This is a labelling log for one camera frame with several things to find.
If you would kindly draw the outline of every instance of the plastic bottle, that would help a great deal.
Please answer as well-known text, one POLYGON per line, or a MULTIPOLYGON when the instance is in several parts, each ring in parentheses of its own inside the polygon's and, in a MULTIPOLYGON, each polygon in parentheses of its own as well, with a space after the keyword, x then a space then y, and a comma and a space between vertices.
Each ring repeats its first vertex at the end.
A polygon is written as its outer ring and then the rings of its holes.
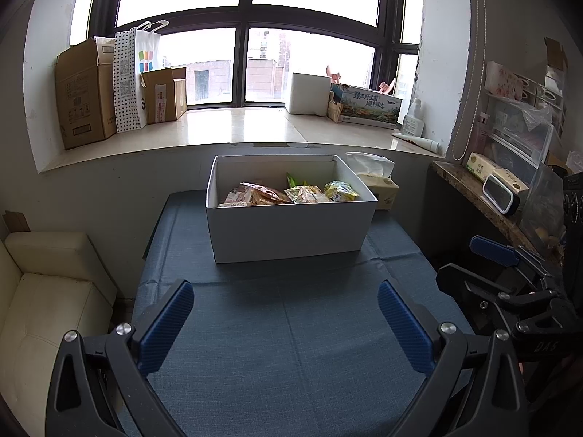
POLYGON ((410 136, 421 136, 425 123, 421 119, 421 100, 419 98, 413 99, 409 106, 407 115, 403 118, 403 134, 410 136))

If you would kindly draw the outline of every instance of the cream leather sofa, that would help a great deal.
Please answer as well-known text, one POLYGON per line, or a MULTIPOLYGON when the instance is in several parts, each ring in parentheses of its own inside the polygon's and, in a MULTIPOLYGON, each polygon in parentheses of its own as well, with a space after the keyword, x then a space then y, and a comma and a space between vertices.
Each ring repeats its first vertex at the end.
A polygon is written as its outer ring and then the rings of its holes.
POLYGON ((11 233, 0 242, 0 393, 30 437, 44 437, 63 335, 107 333, 117 289, 84 233, 11 233))

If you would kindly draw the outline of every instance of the blue gripper pad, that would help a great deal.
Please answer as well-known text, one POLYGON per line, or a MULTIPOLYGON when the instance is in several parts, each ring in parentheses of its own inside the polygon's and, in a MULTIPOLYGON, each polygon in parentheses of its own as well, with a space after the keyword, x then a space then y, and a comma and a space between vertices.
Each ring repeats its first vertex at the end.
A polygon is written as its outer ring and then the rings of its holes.
POLYGON ((518 264, 518 257, 513 248, 500 245, 500 243, 488 240, 483 236, 474 236, 470 240, 470 251, 504 267, 518 264))
POLYGON ((429 377, 435 368, 433 345, 429 335, 387 281, 383 281, 378 287, 378 307, 413 369, 429 377))
POLYGON ((160 369, 193 306, 192 284, 184 282, 140 342, 140 356, 136 366, 142 376, 160 369))

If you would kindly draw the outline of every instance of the white foam box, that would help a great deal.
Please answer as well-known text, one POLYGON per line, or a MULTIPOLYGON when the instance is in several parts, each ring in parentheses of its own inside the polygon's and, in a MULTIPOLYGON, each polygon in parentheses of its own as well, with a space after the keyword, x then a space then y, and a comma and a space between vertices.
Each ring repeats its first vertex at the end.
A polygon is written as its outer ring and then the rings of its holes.
POLYGON ((239 263, 357 251, 368 232, 377 199, 334 155, 216 156, 206 190, 206 218, 216 263, 239 263), (286 173, 323 188, 348 182, 352 202, 218 207, 240 182, 261 180, 283 191, 286 173))

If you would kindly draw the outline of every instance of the metal screw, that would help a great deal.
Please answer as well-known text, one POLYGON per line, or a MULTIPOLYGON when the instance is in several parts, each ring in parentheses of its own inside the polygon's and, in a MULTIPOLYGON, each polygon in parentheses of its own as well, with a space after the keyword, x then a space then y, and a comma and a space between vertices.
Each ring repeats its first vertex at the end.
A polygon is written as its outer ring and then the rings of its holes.
POLYGON ((66 334, 65 334, 65 341, 74 341, 77 339, 77 332, 74 330, 69 330, 66 334))
POLYGON ((129 323, 121 323, 116 327, 116 334, 127 335, 132 331, 132 326, 129 323))
POLYGON ((496 330, 496 338, 502 341, 506 341, 510 338, 510 334, 506 330, 498 329, 496 330))
POLYGON ((443 333, 447 333, 448 335, 455 333, 457 329, 458 328, 451 322, 444 322, 441 324, 441 331, 443 333))

